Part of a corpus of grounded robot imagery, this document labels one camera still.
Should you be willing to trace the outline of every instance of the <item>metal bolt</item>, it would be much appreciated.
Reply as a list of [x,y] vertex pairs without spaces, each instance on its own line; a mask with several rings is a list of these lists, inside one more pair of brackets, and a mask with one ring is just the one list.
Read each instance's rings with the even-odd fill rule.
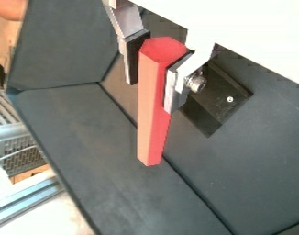
[[232,96],[227,97],[227,101],[231,103],[232,102]]
[[205,78],[193,73],[187,78],[185,87],[189,88],[193,93],[199,94],[205,84],[207,84]]

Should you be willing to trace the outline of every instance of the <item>red wooden block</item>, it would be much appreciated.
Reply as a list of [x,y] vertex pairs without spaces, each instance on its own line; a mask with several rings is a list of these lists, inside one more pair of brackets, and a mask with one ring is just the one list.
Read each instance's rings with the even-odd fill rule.
[[167,67],[187,53],[169,37],[148,39],[139,58],[137,158],[145,166],[161,160],[171,115],[163,108]]

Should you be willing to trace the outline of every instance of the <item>dark gray surface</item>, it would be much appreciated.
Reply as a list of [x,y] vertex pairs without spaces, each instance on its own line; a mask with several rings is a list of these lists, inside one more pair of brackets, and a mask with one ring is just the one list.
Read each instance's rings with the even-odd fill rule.
[[100,0],[29,0],[8,85],[25,90],[100,81],[116,52]]
[[[235,234],[272,234],[299,222],[299,86],[232,52],[213,62],[253,96],[209,139],[176,112],[164,154]],[[119,61],[103,86],[136,120],[123,76]]]
[[299,235],[299,224],[287,231],[279,233],[279,235]]
[[97,84],[24,91],[15,104],[103,235],[229,234],[169,165],[141,165],[136,129]]

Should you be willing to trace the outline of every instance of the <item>metal bracket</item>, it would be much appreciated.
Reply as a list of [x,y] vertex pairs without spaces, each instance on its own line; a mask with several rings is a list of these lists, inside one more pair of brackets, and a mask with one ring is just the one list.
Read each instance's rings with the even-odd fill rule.
[[127,83],[139,82],[139,50],[151,33],[143,28],[139,8],[127,0],[103,0],[124,55]]
[[187,62],[188,58],[192,56],[193,52],[191,51],[168,69],[167,71],[167,79],[165,79],[165,90],[164,90],[164,110],[167,113],[172,114],[179,107],[187,101],[187,95],[189,91],[199,94],[201,89],[207,84],[207,80],[201,77],[201,70],[197,71],[188,76],[183,83],[181,93],[179,93],[175,89],[177,80],[179,80],[179,67]]

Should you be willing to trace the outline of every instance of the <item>wire basket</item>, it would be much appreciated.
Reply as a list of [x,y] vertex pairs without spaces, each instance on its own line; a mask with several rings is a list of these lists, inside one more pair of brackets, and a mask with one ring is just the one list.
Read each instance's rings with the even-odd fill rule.
[[0,167],[15,176],[47,162],[16,111],[0,91]]

